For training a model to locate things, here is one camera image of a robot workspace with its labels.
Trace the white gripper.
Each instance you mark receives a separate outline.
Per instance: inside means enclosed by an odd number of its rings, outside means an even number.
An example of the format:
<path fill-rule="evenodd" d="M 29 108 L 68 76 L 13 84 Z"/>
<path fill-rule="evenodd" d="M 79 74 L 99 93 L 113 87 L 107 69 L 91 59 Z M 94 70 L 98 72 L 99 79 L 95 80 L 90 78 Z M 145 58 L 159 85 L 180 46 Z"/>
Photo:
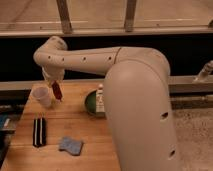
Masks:
<path fill-rule="evenodd" d="M 52 88 L 52 85 L 56 81 L 58 86 L 63 83 L 65 70 L 60 68 L 54 68 L 54 67 L 43 67 L 42 68 L 42 75 L 44 79 L 46 80 L 46 84 L 49 88 Z"/>

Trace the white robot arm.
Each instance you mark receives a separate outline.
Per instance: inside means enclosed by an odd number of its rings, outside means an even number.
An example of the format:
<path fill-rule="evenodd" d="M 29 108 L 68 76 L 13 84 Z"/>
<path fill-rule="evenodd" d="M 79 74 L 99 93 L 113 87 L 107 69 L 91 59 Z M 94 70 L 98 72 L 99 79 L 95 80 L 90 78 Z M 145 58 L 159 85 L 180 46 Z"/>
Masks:
<path fill-rule="evenodd" d="M 33 58 L 50 83 L 66 70 L 104 77 L 105 115 L 121 171 L 181 171 L 164 54 L 125 46 L 70 51 L 52 36 Z"/>

